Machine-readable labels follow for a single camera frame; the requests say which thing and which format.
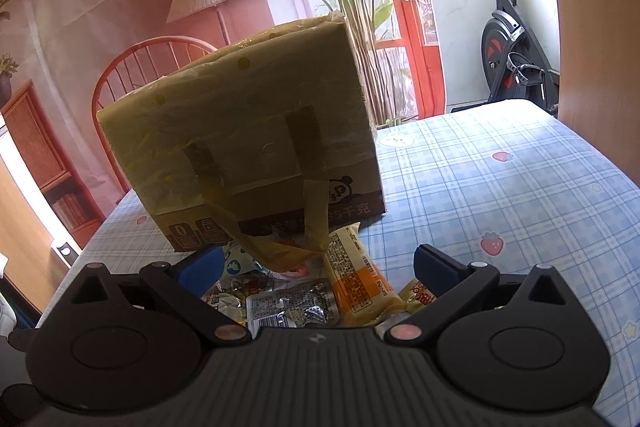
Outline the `white blue dotted packet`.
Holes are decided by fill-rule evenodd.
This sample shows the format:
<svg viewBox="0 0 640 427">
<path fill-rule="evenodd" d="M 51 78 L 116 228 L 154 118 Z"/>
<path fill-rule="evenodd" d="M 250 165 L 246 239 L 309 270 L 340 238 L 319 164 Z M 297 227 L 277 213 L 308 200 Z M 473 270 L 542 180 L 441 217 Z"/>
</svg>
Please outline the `white blue dotted packet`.
<svg viewBox="0 0 640 427">
<path fill-rule="evenodd" d="M 262 273 L 266 270 L 241 245 L 235 242 L 222 247 L 224 252 L 224 276 L 239 277 L 247 273 Z"/>
</svg>

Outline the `silver foil snack packet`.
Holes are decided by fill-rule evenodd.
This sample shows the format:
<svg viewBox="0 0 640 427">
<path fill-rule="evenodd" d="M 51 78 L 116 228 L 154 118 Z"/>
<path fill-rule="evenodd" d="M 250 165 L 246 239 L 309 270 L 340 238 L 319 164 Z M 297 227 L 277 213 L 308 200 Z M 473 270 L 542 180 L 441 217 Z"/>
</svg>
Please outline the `silver foil snack packet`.
<svg viewBox="0 0 640 427">
<path fill-rule="evenodd" d="M 341 321 L 330 283 L 307 281 L 253 295 L 246 300 L 247 327 L 256 336 L 263 327 L 332 327 Z"/>
</svg>

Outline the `gold fish tofu packet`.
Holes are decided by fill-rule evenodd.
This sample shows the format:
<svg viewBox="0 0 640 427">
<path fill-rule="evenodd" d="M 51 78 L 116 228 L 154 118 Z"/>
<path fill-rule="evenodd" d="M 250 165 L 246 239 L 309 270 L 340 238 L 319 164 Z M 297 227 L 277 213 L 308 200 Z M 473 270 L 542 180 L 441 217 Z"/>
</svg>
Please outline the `gold fish tofu packet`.
<svg viewBox="0 0 640 427">
<path fill-rule="evenodd" d="M 436 296 L 418 279 L 413 277 L 398 293 L 405 303 L 405 311 L 415 314 L 436 300 Z"/>
</svg>

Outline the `small yellow snack packet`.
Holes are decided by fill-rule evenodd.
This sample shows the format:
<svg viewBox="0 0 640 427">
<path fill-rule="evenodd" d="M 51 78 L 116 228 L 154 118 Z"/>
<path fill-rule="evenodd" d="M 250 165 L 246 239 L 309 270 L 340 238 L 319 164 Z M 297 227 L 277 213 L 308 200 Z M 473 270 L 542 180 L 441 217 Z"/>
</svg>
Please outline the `small yellow snack packet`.
<svg viewBox="0 0 640 427">
<path fill-rule="evenodd" d="M 246 324 L 246 298 L 242 293 L 223 291 L 218 286 L 213 286 L 202 297 L 202 300 L 232 321 L 241 325 Z"/>
</svg>

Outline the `orange biscuit packet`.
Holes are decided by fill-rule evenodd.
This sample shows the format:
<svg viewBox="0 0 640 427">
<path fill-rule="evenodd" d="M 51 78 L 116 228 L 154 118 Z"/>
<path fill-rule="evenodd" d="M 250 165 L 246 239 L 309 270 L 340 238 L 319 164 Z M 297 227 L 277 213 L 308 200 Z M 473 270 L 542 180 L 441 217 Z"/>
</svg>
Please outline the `orange biscuit packet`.
<svg viewBox="0 0 640 427">
<path fill-rule="evenodd" d="M 406 309 L 370 258 L 358 232 L 358 223 L 331 232 L 323 256 L 341 323 L 346 327 L 376 324 Z"/>
</svg>

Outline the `plaid strawberry bed sheet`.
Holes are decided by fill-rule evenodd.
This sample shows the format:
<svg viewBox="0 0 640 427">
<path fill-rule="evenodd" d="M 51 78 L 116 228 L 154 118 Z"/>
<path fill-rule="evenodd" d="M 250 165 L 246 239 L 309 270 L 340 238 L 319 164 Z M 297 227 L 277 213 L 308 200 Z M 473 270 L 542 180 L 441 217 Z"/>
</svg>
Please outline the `plaid strawberry bed sheet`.
<svg viewBox="0 0 640 427">
<path fill-rule="evenodd" d="M 524 101 L 506 101 L 378 132 L 386 210 L 360 235 L 395 287 L 430 243 L 460 262 L 508 273 L 538 263 L 562 275 L 611 355 L 593 407 L 537 426 L 634 426 L 639 421 L 639 190 L 579 135 Z M 454 398 L 415 355 L 378 355 L 342 389 L 328 345 L 280 361 L 250 358 L 227 376 L 207 371 L 194 392 L 138 413 L 92 417 L 47 407 L 39 426 L 523 426 L 526 418 Z"/>
</svg>

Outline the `small red candy wrapper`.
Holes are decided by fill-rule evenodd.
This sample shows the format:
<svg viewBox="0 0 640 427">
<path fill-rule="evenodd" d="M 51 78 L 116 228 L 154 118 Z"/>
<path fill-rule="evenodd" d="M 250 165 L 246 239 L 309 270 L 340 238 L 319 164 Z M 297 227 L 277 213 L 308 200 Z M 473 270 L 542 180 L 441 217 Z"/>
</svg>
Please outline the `small red candy wrapper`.
<svg viewBox="0 0 640 427">
<path fill-rule="evenodd" d="M 320 257 L 311 258 L 301 265 L 297 265 L 294 269 L 277 272 L 271 271 L 270 277 L 273 277 L 277 281 L 285 282 L 303 282 L 308 280 L 322 279 L 326 276 L 326 269 L 324 269 L 324 262 Z"/>
</svg>

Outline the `black exercise bike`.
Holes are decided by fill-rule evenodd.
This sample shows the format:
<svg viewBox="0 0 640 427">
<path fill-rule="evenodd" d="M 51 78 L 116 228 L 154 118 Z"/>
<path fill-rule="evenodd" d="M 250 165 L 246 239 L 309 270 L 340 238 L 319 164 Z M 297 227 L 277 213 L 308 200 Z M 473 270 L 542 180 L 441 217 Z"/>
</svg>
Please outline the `black exercise bike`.
<svg viewBox="0 0 640 427">
<path fill-rule="evenodd" d="M 524 20 L 518 0 L 496 0 L 480 39 L 489 103 L 520 98 L 558 115 L 560 73 Z"/>
</svg>

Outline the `wooden door panel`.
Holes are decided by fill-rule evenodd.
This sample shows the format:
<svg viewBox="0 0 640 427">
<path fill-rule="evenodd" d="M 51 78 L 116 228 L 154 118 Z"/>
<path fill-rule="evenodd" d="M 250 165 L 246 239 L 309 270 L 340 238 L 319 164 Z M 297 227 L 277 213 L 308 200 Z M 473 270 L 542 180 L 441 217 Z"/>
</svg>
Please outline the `wooden door panel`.
<svg viewBox="0 0 640 427">
<path fill-rule="evenodd" d="M 639 179 L 639 0 L 558 0 L 560 118 Z"/>
</svg>

